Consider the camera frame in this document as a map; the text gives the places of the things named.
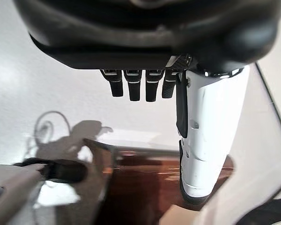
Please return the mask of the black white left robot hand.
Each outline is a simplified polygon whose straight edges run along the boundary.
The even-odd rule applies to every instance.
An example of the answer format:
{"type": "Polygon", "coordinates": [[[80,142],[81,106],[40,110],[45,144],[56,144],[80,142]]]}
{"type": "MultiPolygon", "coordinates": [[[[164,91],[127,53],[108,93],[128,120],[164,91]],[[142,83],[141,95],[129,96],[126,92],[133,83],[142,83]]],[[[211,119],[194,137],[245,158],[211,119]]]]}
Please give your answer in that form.
{"type": "Polygon", "coordinates": [[[211,194],[230,152],[249,65],[273,47],[281,0],[16,0],[33,43],[75,69],[98,69],[114,97],[176,96],[180,189],[211,194]]]}

